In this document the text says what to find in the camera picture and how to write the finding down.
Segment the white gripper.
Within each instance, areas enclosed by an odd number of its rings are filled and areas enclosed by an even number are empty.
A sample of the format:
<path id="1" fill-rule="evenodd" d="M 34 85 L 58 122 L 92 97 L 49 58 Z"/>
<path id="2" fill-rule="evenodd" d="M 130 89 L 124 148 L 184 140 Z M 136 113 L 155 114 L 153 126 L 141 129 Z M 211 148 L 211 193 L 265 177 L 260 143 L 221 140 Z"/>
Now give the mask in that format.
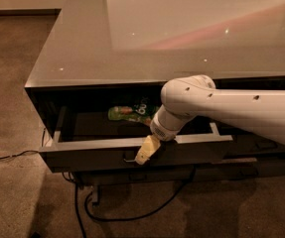
<path id="1" fill-rule="evenodd" d="M 135 162 L 139 165 L 144 165 L 159 150 L 161 146 L 160 141 L 168 142 L 174 140 L 181 128 L 166 128 L 160 123 L 158 117 L 155 116 L 150 124 L 150 130 L 153 135 L 146 137 L 135 157 Z"/>

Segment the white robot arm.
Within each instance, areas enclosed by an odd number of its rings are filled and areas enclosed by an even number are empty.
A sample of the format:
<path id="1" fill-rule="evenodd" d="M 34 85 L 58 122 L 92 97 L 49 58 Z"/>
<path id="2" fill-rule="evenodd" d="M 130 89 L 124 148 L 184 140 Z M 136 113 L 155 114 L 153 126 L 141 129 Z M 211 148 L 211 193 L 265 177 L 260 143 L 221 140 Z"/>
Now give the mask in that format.
<path id="1" fill-rule="evenodd" d="M 175 78 L 161 89 L 162 105 L 135 162 L 145 164 L 162 141 L 175 139 L 197 116 L 210 117 L 285 145 L 285 90 L 217 89 L 206 75 Z"/>

